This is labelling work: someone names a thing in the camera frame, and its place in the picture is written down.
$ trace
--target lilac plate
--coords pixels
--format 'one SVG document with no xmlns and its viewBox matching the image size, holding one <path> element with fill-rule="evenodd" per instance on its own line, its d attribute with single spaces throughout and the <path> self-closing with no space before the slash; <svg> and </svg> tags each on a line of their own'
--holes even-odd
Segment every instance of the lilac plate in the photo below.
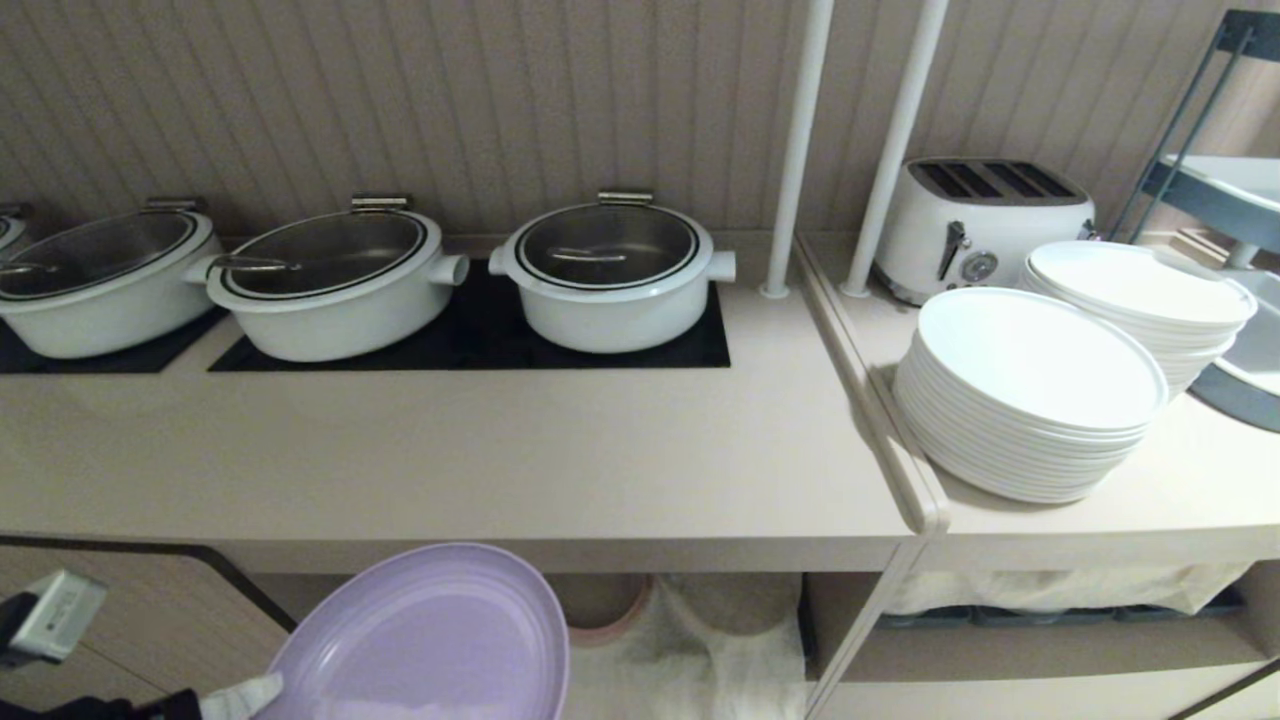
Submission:
<svg viewBox="0 0 1280 720">
<path fill-rule="evenodd" d="M 392 557 L 338 588 L 271 662 L 260 720 L 556 720 L 568 628 L 531 565 L 484 544 Z"/>
</svg>

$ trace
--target stack of white bowls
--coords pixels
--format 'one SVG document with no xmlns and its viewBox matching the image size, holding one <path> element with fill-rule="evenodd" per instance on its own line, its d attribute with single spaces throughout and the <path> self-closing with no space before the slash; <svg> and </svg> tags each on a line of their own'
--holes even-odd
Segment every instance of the stack of white bowls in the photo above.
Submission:
<svg viewBox="0 0 1280 720">
<path fill-rule="evenodd" d="M 1143 345 L 1170 397 L 1226 352 L 1258 310 L 1240 283 L 1167 251 L 1114 242 L 1055 242 L 1023 266 L 1025 290 L 1115 323 Z"/>
<path fill-rule="evenodd" d="M 929 457 L 1027 502 L 1069 502 L 1138 446 L 1167 400 L 1137 341 L 1065 302 L 1005 288 L 920 310 L 893 395 Z"/>
</svg>

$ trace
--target white pole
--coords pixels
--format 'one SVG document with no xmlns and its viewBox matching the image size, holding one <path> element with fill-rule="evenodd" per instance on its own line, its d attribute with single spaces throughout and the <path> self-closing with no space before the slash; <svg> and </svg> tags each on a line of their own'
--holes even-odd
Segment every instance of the white pole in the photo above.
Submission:
<svg viewBox="0 0 1280 720">
<path fill-rule="evenodd" d="M 800 50 L 800 74 L 791 102 L 791 128 L 787 131 L 787 154 L 782 164 L 782 190 L 778 191 L 778 214 L 773 220 L 773 246 L 769 250 L 769 275 L 760 286 L 765 297 L 786 297 L 787 263 L 791 260 L 791 238 L 796 229 L 804 164 L 809 159 L 809 136 L 813 114 L 818 108 L 818 86 L 827 58 L 827 36 L 831 35 L 831 12 L 835 0 L 809 0 L 809 17 Z"/>
<path fill-rule="evenodd" d="M 1248 242 L 1235 241 L 1231 252 L 1226 256 L 1225 268 L 1233 270 L 1248 270 L 1253 266 L 1253 259 L 1258 255 L 1258 246 Z"/>
<path fill-rule="evenodd" d="M 876 184 L 872 186 L 867 214 L 863 217 L 863 229 L 858 234 L 858 249 L 849 266 L 849 278 L 840 286 L 840 292 L 845 295 L 867 297 L 867 274 L 872 269 L 872 260 L 879 246 L 881 231 L 884 229 L 888 201 L 893 197 L 897 173 L 902 167 L 902 158 L 906 156 L 906 143 L 911 140 L 915 114 L 920 109 L 924 83 L 929 79 L 929 65 L 933 64 L 933 51 L 938 49 L 942 20 L 946 15 L 947 0 L 924 0 L 920 19 L 915 23 L 911 55 L 906 59 L 902 82 L 897 88 L 888 137 L 884 138 L 884 151 L 881 152 L 881 163 L 876 169 Z"/>
</svg>

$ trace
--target black mat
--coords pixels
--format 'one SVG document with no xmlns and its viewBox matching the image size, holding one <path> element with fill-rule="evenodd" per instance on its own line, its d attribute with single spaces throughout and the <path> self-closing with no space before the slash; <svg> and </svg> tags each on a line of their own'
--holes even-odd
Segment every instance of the black mat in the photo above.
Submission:
<svg viewBox="0 0 1280 720">
<path fill-rule="evenodd" d="M 9 325 L 0 322 L 0 374 L 82 375 L 159 373 L 225 315 L 225 310 L 216 307 L 150 342 L 136 345 L 119 352 L 81 360 L 54 360 L 52 357 L 37 355 L 14 334 Z"/>
<path fill-rule="evenodd" d="M 593 355 L 554 345 L 535 333 L 509 278 L 492 277 L 485 263 L 453 293 L 440 316 L 417 333 L 376 352 L 330 363 L 287 363 L 241 338 L 212 373 L 308 370 L 553 370 L 591 368 L 728 368 L 728 341 L 714 284 L 707 311 L 676 340 L 618 355 Z"/>
</svg>

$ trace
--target toaster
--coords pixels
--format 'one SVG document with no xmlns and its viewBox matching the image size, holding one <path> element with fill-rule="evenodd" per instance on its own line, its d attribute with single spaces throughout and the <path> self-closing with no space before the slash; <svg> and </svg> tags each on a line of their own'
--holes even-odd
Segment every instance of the toaster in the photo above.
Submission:
<svg viewBox="0 0 1280 720">
<path fill-rule="evenodd" d="M 873 272 L 905 302 L 946 290 L 1014 287 L 1036 247 L 1096 240 L 1093 201 L 1036 163 L 925 158 L 902 165 Z"/>
</svg>

